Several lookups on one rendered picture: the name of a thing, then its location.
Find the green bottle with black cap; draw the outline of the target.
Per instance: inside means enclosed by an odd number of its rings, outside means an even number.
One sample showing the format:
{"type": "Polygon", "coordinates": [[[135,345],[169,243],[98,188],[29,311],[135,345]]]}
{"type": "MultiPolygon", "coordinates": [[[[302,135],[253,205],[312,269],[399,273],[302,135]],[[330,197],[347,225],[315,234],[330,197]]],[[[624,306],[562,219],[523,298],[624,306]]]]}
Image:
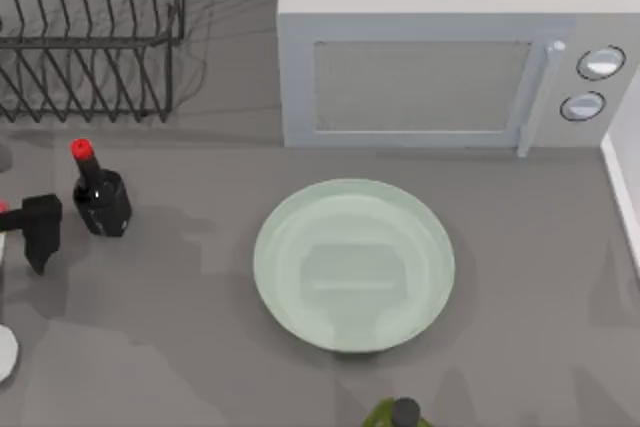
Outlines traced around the green bottle with black cap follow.
{"type": "Polygon", "coordinates": [[[385,398],[377,403],[360,427],[433,427],[411,397],[385,398]]]}

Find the white round object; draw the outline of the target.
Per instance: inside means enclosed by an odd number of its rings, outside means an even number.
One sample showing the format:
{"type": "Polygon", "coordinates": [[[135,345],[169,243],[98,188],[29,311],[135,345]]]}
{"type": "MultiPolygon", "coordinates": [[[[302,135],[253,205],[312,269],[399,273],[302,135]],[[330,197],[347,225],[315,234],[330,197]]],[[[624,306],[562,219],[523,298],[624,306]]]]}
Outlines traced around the white round object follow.
{"type": "Polygon", "coordinates": [[[14,332],[6,325],[0,324],[0,384],[12,375],[17,365],[19,350],[20,345],[14,332]]]}

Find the pale green round plate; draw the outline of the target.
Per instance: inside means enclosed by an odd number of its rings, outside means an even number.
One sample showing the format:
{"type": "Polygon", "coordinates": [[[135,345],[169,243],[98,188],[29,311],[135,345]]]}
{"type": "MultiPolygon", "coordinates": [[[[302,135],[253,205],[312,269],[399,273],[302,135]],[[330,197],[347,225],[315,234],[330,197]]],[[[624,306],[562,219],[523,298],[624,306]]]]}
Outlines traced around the pale green round plate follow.
{"type": "Polygon", "coordinates": [[[274,320],[320,349],[365,354],[424,332],[453,291],[449,234],[412,194],[332,179],[284,199],[253,251],[256,290],[274,320]]]}

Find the pale blue microwave door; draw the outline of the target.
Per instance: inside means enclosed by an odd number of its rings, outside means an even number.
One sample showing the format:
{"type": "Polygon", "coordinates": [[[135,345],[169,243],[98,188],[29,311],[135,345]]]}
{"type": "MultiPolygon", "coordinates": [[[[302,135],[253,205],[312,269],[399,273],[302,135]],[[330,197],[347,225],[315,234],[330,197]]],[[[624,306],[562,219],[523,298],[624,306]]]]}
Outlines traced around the pale blue microwave door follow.
{"type": "Polygon", "coordinates": [[[290,147],[517,148],[565,17],[321,13],[278,19],[290,147]]]}

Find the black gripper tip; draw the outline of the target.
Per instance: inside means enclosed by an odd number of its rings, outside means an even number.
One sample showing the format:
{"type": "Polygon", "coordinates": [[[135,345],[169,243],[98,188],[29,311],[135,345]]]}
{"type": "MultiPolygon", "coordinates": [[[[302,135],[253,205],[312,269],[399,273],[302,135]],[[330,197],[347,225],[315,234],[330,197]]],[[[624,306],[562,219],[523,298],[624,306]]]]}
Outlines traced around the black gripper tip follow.
{"type": "Polygon", "coordinates": [[[56,194],[25,197],[20,208],[0,210],[0,232],[22,232],[24,256],[32,270],[43,276],[47,262],[60,248],[62,216],[56,194]]]}

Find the large round microwave knob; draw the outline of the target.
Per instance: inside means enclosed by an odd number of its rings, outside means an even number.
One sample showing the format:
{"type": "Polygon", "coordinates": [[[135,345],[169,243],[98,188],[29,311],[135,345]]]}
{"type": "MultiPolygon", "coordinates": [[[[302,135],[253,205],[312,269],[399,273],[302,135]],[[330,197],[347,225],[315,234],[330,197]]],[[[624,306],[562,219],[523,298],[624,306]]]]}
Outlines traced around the large round microwave knob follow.
{"type": "Polygon", "coordinates": [[[584,53],[576,70],[581,78],[594,82],[615,75],[625,63],[625,52],[617,46],[609,45],[584,53]]]}

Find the small round microwave knob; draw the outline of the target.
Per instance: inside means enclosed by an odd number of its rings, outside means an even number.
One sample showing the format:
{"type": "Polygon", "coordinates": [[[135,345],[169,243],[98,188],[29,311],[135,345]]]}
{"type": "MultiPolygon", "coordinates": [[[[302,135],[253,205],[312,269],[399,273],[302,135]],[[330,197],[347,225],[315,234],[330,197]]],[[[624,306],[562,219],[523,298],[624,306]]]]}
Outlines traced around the small round microwave knob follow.
{"type": "Polygon", "coordinates": [[[607,101],[602,94],[589,91],[566,98],[559,107],[559,113],[569,122],[586,122],[596,118],[606,105],[607,101]]]}

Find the black bottle with red cap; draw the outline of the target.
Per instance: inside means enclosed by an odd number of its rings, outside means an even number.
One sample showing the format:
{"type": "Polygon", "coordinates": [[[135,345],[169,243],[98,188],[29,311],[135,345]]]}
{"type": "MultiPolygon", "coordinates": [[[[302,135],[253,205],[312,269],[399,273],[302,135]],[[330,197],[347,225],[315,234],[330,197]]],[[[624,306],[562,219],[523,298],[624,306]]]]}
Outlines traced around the black bottle with red cap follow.
{"type": "Polygon", "coordinates": [[[132,217],[123,178],[100,165],[88,139],[74,139],[70,151],[79,171],[72,197],[87,229],[96,236],[122,237],[132,217]]]}

